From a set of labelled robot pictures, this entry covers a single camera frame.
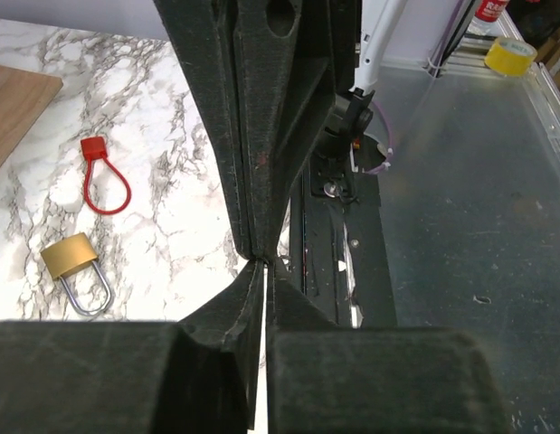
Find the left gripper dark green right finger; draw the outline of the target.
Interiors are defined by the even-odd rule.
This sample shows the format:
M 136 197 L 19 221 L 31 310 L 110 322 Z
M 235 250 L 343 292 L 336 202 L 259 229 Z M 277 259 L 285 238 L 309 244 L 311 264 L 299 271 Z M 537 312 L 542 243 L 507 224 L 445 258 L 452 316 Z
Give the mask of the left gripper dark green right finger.
M 507 433 L 504 402 L 478 344 L 437 327 L 330 321 L 270 267 L 266 324 L 272 433 Z

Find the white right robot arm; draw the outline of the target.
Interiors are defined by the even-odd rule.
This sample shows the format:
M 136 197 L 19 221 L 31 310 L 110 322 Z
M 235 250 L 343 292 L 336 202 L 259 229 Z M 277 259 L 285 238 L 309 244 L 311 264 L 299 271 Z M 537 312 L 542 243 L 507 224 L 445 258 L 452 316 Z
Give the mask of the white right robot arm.
M 211 140 L 233 241 L 247 263 L 181 322 L 162 432 L 252 428 L 267 343 L 272 433 L 506 433 L 482 352 L 445 328 L 337 325 L 289 282 L 277 253 L 309 158 L 347 165 L 372 116 L 401 1 L 159 1 Z

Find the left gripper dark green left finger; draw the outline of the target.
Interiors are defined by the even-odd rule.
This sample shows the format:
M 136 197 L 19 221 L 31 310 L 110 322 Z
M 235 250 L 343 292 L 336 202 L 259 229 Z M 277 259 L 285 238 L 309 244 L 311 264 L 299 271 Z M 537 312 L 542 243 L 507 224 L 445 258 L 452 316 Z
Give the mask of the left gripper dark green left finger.
M 0 433 L 244 433 L 264 265 L 178 322 L 0 322 Z

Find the brass padlock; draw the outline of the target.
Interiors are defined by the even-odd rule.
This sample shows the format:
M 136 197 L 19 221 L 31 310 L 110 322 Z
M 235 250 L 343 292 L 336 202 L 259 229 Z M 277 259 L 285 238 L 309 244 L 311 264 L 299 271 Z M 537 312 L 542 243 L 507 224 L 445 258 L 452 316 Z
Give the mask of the brass padlock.
M 113 299 L 113 292 L 100 267 L 99 255 L 84 232 L 55 242 L 43 249 L 40 254 L 52 280 L 62 284 L 70 300 L 71 307 L 77 314 L 80 316 L 95 317 L 108 310 Z M 92 310 L 87 310 L 80 304 L 78 299 L 73 295 L 67 281 L 69 276 L 88 267 L 94 269 L 105 293 L 102 304 Z

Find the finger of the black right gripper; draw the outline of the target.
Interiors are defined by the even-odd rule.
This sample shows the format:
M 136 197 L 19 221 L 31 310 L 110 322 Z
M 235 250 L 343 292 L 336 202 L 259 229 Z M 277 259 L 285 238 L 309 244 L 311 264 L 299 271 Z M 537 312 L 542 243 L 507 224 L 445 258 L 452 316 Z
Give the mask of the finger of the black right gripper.
M 214 150 L 237 252 L 253 258 L 242 180 L 233 30 L 236 1 L 156 1 Z
M 354 80 L 358 1 L 241 1 L 233 31 L 244 210 L 239 252 L 274 256 L 301 169 Z

